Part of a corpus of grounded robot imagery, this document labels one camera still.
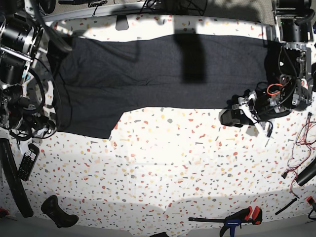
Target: black handle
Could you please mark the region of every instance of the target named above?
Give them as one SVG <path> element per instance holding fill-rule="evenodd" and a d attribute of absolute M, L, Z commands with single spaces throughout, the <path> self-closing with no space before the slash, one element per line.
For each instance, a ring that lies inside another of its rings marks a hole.
<path fill-rule="evenodd" d="M 189 221 L 224 223 L 224 222 L 225 222 L 225 219 L 204 219 L 204 218 L 194 218 L 194 217 L 190 217 L 190 218 L 189 218 Z"/>
<path fill-rule="evenodd" d="M 9 140 L 6 138 L 0 138 L 0 161 L 13 199 L 22 216 L 33 216 L 31 205 L 18 176 L 18 170 L 16 168 Z"/>
<path fill-rule="evenodd" d="M 225 234 L 225 232 L 229 229 L 230 227 L 228 227 L 228 226 L 223 226 L 222 228 L 221 228 L 221 231 L 219 232 L 219 236 L 220 237 L 223 237 L 223 235 Z"/>

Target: black cloth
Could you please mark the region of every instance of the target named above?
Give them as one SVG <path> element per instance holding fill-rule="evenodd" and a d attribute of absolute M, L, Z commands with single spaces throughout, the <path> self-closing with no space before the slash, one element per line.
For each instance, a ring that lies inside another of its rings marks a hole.
<path fill-rule="evenodd" d="M 189 34 L 131 42 L 75 38 L 56 77 L 62 102 L 55 103 L 58 130 L 109 138 L 127 111 L 226 108 L 233 95 L 267 81 L 267 45 L 246 37 Z"/>

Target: black remote control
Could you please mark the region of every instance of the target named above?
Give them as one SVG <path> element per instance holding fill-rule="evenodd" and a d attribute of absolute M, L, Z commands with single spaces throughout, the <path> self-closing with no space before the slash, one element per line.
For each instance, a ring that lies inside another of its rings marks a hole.
<path fill-rule="evenodd" d="M 25 152 L 18 172 L 18 176 L 23 181 L 28 181 L 39 153 L 40 150 L 37 146 L 29 144 L 29 150 Z"/>

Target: speckled white surface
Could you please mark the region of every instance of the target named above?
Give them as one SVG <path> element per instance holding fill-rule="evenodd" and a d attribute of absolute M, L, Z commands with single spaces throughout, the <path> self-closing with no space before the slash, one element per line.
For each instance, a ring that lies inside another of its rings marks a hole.
<path fill-rule="evenodd" d="M 114 22 L 113 17 L 100 17 L 54 26 L 101 41 L 149 40 L 172 34 L 175 28 L 198 34 L 265 36 L 260 24 L 215 18 L 129 16 L 129 30 L 120 32 Z M 313 103 L 309 110 L 315 108 Z M 253 127 L 224 127 L 219 113 L 144 108 L 125 113 L 109 140 L 68 133 L 43 140 L 33 173 L 23 182 L 35 216 L 47 218 L 40 206 L 53 194 L 63 210 L 79 216 L 79 225 L 134 235 L 166 231 L 179 236 L 195 228 L 219 227 L 188 218 L 224 218 L 250 205 L 263 209 L 264 222 L 307 214 L 310 207 L 304 199 L 315 194 L 315 180 L 303 188 L 295 186 L 301 199 L 274 215 L 293 198 L 292 176 L 282 179 L 281 174 L 308 111 L 276 119 L 273 139 L 265 147 Z M 16 143 L 11 143 L 18 160 Z M 296 158 L 305 155 L 296 149 Z M 0 207 L 17 210 L 6 182 L 0 188 Z"/>

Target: cable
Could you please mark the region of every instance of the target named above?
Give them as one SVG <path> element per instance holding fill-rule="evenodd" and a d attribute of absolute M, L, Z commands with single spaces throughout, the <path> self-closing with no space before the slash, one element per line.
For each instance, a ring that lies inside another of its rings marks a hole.
<path fill-rule="evenodd" d="M 48 34 L 50 40 L 54 42 L 54 44 L 64 53 L 69 53 L 73 49 L 60 37 L 58 36 L 50 27 L 48 27 L 41 14 L 40 14 L 40 8 L 38 4 L 36 3 L 36 0 L 30 0 L 31 6 L 34 10 L 34 15 L 36 19 L 39 21 L 40 25 L 44 28 L 46 33 Z"/>
<path fill-rule="evenodd" d="M 22 109 L 22 113 L 24 113 L 24 114 L 35 114 L 35 113 L 38 113 L 43 108 L 43 106 L 45 104 L 45 92 L 44 92 L 44 87 L 43 87 L 43 85 L 42 85 L 42 83 L 40 81 L 40 78 L 36 74 L 36 72 L 32 68 L 30 68 L 29 73 L 34 76 L 37 84 L 39 85 L 39 91 L 40 91 L 40 95 L 41 95 L 41 102 L 40 102 L 39 106 L 36 109 L 26 110 L 26 109 L 23 108 Z"/>
<path fill-rule="evenodd" d="M 294 72 L 295 77 L 298 77 L 298 76 L 297 76 L 297 71 L 296 71 L 296 69 L 295 69 L 295 67 L 294 67 L 294 65 L 293 65 L 293 63 L 292 63 L 292 61 L 291 61 L 291 59 L 290 59 L 290 56 L 288 56 L 284 45 L 281 47 L 281 49 L 283 50 L 283 52 L 284 52 L 284 54 L 285 54 L 287 60 L 289 61 L 290 65 L 291 65 L 291 67 L 292 67 L 292 69 L 293 69 L 293 72 Z"/>
<path fill-rule="evenodd" d="M 270 112 L 271 110 L 274 110 L 275 108 L 277 108 L 280 105 L 282 105 L 284 102 L 286 102 L 293 95 L 293 93 L 295 92 L 295 89 L 296 89 L 296 83 L 294 83 L 294 86 L 293 86 L 292 90 L 290 91 L 290 93 L 281 102 L 279 102 L 278 104 L 268 108 L 267 110 L 264 110 L 264 111 L 262 111 L 260 113 L 257 113 L 257 116 L 264 115 L 267 112 Z"/>
<path fill-rule="evenodd" d="M 275 92 L 275 93 L 270 93 L 270 92 L 269 92 L 269 89 L 270 89 L 272 86 L 275 86 L 275 85 L 280 86 L 280 87 L 283 87 L 282 84 L 278 84 L 278 83 L 269 85 L 268 88 L 267 88 L 267 94 L 268 94 L 268 95 L 278 95 L 278 94 L 281 93 L 281 91 L 278 91 L 278 92 Z"/>
<path fill-rule="evenodd" d="M 141 2 L 141 1 L 143 1 L 143 0 L 138 0 L 137 2 Z M 115 0 L 113 0 L 113 3 L 116 4 Z"/>
<path fill-rule="evenodd" d="M 18 141 L 27 141 L 29 140 L 30 138 L 32 138 L 32 129 L 31 129 L 31 126 L 27 126 L 27 129 L 28 129 L 28 132 L 29 134 L 27 134 L 25 137 L 20 137 L 19 135 L 15 134 L 14 132 L 12 132 L 12 130 L 10 129 L 9 130 L 9 134 L 14 137 L 16 140 Z"/>
<path fill-rule="evenodd" d="M 95 16 L 95 12 L 97 11 L 98 7 L 100 7 L 104 4 L 107 4 L 107 3 L 108 3 L 108 1 L 106 1 L 106 0 L 101 1 L 101 2 L 89 2 L 88 7 L 95 7 L 94 12 L 93 12 L 91 17 Z"/>
<path fill-rule="evenodd" d="M 169 5 L 167 7 L 167 5 L 166 5 L 167 0 L 161 0 L 161 2 L 164 2 L 165 9 L 163 9 L 163 8 L 162 9 L 155 9 L 155 7 L 153 8 L 153 6 L 155 5 L 155 3 L 157 1 L 158 0 L 145 0 L 139 14 L 141 14 L 143 12 L 144 8 L 148 8 L 152 12 L 160 11 L 160 12 L 164 12 L 164 14 L 175 14 L 175 15 L 176 14 L 183 14 L 183 12 L 185 10 L 192 10 L 192 11 L 198 11 L 199 15 L 203 16 L 205 14 L 206 9 L 207 9 L 207 3 L 208 3 L 208 0 L 205 0 L 205 6 L 204 6 L 204 9 L 202 9 L 198 5 L 196 5 L 193 2 L 193 0 L 185 0 L 188 2 L 187 6 L 183 6 L 181 1 L 177 0 L 177 1 L 174 1 L 172 6 Z"/>
<path fill-rule="evenodd" d="M 40 59 L 38 59 L 38 58 L 35 58 L 35 59 L 38 60 L 38 61 L 43 65 L 43 67 L 52 75 L 52 72 L 47 68 L 47 66 L 46 66 Z M 59 67 L 56 67 L 56 69 L 55 69 L 55 71 L 54 71 L 54 75 L 55 75 L 55 76 L 56 76 L 57 73 L 58 73 L 58 68 L 59 68 Z M 56 84 L 56 82 L 55 82 L 55 76 L 54 76 L 54 75 L 52 75 L 52 81 L 53 81 L 53 83 L 54 83 L 54 89 L 56 89 L 56 92 L 57 92 L 57 95 L 58 95 L 60 110 L 63 111 L 63 110 L 62 110 L 62 103 L 61 103 L 61 96 L 60 96 L 60 93 L 59 93 L 57 84 Z M 57 113 L 56 113 L 56 123 L 57 123 L 58 125 L 56 126 L 55 131 L 54 131 L 52 134 L 50 134 L 48 137 L 35 137 L 35 136 L 33 136 L 33 138 L 47 139 L 47 138 L 50 138 L 51 136 L 53 136 L 53 135 L 58 131 L 58 129 L 59 129 L 60 125 L 61 125 L 61 119 L 58 119 Z"/>
<path fill-rule="evenodd" d="M 309 218 L 310 220 L 315 221 L 315 220 L 316 220 L 316 218 L 311 217 L 311 214 L 313 213 L 313 211 L 314 211 L 314 209 L 313 209 L 313 210 L 311 210 L 311 212 L 308 214 L 308 218 Z"/>
<path fill-rule="evenodd" d="M 270 124 L 270 129 L 268 131 L 267 137 L 271 137 L 271 134 L 272 134 L 272 131 L 273 131 L 273 123 L 271 121 L 269 121 L 269 120 L 263 121 L 263 120 L 259 120 L 259 119 L 256 119 L 256 118 L 253 118 L 253 119 L 257 121 L 256 123 L 258 123 L 258 122 L 268 122 Z"/>
<path fill-rule="evenodd" d="M 307 116 L 307 119 L 306 119 L 306 123 L 305 125 L 302 127 L 302 129 L 300 130 L 300 132 L 297 134 L 297 137 L 296 137 L 296 140 L 295 140 L 295 143 L 293 145 L 293 148 L 292 148 L 292 157 L 291 159 L 288 160 L 287 162 L 287 170 L 285 171 L 285 173 L 282 175 L 284 178 L 286 177 L 286 175 L 288 173 L 295 173 L 295 176 L 291 182 L 291 185 L 290 185 L 290 190 L 291 190 L 291 193 L 293 193 L 293 195 L 297 198 L 299 198 L 293 191 L 293 185 L 294 185 L 294 182 L 296 181 L 297 177 L 298 177 L 298 173 L 296 172 L 296 170 L 304 163 L 306 162 L 311 154 L 312 154 L 312 150 L 315 150 L 315 148 L 313 148 L 311 145 L 314 144 L 316 142 L 316 139 L 313 140 L 313 141 L 308 141 L 307 140 L 307 137 L 308 137 L 308 133 L 310 131 L 311 128 L 313 128 L 314 126 L 316 126 L 316 122 L 314 121 L 311 121 L 311 116 L 312 114 L 309 113 L 308 116 Z M 302 146 L 302 145 L 305 145 L 307 146 L 308 148 L 308 155 L 299 163 L 299 164 L 296 164 L 294 166 L 291 166 L 290 165 L 290 161 L 291 160 L 294 160 L 294 148 L 295 146 Z"/>
<path fill-rule="evenodd" d="M 298 77 L 298 76 L 297 76 L 296 69 L 295 69 L 295 67 L 294 67 L 294 65 L 293 65 L 293 63 L 292 63 L 292 61 L 291 61 L 289 55 L 287 54 L 286 50 L 284 50 L 284 49 L 285 49 L 285 48 L 284 48 L 284 45 L 283 45 L 283 46 L 281 47 L 281 50 L 284 51 L 284 54 L 285 54 L 287 60 L 289 61 L 290 65 L 291 65 L 291 67 L 292 67 L 292 69 L 293 69 L 294 75 L 295 75 L 295 77 L 296 77 L 295 80 L 296 80 L 296 82 L 297 82 L 297 77 Z M 290 93 L 288 93 L 288 95 L 287 95 L 281 102 L 279 102 L 278 104 L 276 104 L 276 105 L 274 105 L 274 106 L 268 108 L 268 109 L 265 110 L 265 111 L 262 111 L 262 112 L 258 113 L 257 116 L 264 115 L 264 114 L 266 114 L 267 112 L 270 112 L 271 110 L 274 110 L 275 108 L 277 108 L 277 107 L 279 107 L 280 105 L 282 105 L 284 102 L 286 102 L 286 101 L 293 95 L 295 89 L 296 89 L 296 83 L 294 83 L 294 86 L 293 86 L 292 90 L 290 91 Z"/>
<path fill-rule="evenodd" d="M 279 211 L 276 212 L 276 216 L 279 215 L 281 212 L 286 210 L 290 205 L 292 205 L 294 202 L 297 201 L 297 198 L 293 199 L 288 205 L 286 205 L 284 208 L 280 209 Z"/>

